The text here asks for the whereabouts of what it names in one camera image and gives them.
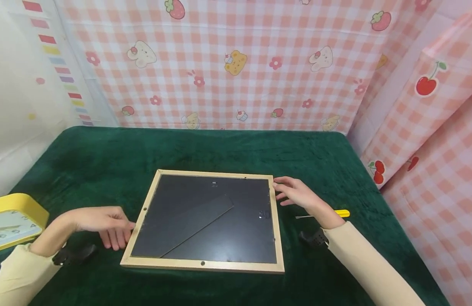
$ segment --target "forearm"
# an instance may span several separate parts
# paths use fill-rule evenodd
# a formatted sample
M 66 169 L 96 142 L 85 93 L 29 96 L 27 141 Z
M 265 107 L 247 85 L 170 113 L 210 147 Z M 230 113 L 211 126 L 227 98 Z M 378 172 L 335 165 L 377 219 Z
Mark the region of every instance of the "forearm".
M 313 216 L 323 229 L 333 229 L 342 226 L 345 221 L 328 204 L 316 205 L 307 212 Z
M 52 257 L 42 257 L 29 251 L 30 244 L 17 245 L 1 263 L 0 306 L 25 306 L 61 266 Z
M 61 267 L 53 256 L 74 230 L 74 223 L 59 216 L 32 244 L 17 245 L 1 263 L 0 306 L 25 306 L 42 290 Z
M 30 245 L 30 252 L 42 257 L 50 257 L 62 249 L 69 236 L 75 232 L 75 225 L 67 214 L 57 217 Z
M 329 250 L 377 306 L 424 306 L 409 284 L 351 223 L 324 229 L 324 232 L 329 240 Z

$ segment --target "colorful striped tape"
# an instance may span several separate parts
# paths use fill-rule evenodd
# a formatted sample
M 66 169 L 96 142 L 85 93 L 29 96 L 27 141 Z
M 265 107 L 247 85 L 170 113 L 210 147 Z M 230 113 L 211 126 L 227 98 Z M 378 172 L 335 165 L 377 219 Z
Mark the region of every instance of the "colorful striped tape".
M 26 10 L 34 11 L 34 12 L 43 12 L 42 7 L 39 3 L 33 1 L 22 1 L 23 6 Z M 49 24 L 46 20 L 42 19 L 34 19 L 31 18 L 30 22 L 35 28 L 39 29 L 49 29 Z M 51 55 L 58 55 L 49 57 L 49 61 L 52 65 L 54 65 L 54 69 L 56 73 L 58 73 L 58 77 L 60 80 L 65 83 L 64 88 L 67 90 L 69 97 L 71 98 L 71 103 L 75 107 L 76 113 L 78 113 L 79 119 L 81 119 L 83 125 L 87 126 L 94 126 L 91 117 L 88 115 L 88 110 L 85 109 L 85 103 L 82 100 L 81 94 L 78 93 L 78 87 L 73 85 L 74 78 L 70 76 L 65 76 L 62 74 L 69 74 L 71 75 L 71 70 L 67 67 L 66 61 L 61 57 L 61 51 L 57 47 L 56 39 L 51 35 L 46 35 L 46 33 L 39 33 L 39 39 L 43 43 L 42 50 L 46 54 Z

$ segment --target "clock face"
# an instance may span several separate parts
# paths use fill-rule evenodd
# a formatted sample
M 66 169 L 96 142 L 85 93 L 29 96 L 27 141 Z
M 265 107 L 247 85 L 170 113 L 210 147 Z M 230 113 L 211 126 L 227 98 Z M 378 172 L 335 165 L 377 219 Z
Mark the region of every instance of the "clock face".
M 0 212 L 0 245 L 37 235 L 41 231 L 40 226 L 18 210 Z

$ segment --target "yellow clock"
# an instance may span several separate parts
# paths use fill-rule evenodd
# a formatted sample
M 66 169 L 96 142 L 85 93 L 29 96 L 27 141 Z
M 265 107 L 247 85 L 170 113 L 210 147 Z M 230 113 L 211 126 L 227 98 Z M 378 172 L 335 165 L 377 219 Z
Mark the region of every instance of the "yellow clock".
M 49 213 L 27 194 L 0 197 L 0 251 L 42 233 L 48 218 Z

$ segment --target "hand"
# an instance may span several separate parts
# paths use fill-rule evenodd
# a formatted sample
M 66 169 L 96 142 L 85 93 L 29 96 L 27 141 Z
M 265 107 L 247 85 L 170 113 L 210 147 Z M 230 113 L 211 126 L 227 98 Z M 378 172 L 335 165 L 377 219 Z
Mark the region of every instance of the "hand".
M 316 218 L 323 228 L 333 229 L 345 223 L 329 204 L 317 196 L 301 180 L 288 176 L 276 177 L 273 187 L 276 191 L 280 191 L 280 194 L 277 194 L 277 200 L 288 198 L 280 205 L 297 204 L 303 207 L 307 213 Z
M 129 222 L 119 206 L 79 208 L 63 216 L 74 222 L 76 232 L 99 232 L 103 245 L 115 251 L 126 247 L 130 231 L 136 226 L 134 222 Z
M 327 205 L 317 196 L 303 181 L 288 176 L 276 177 L 273 187 L 281 193 L 277 195 L 277 200 L 288 198 L 280 203 L 281 206 L 297 204 L 304 209 L 312 209 L 317 205 Z

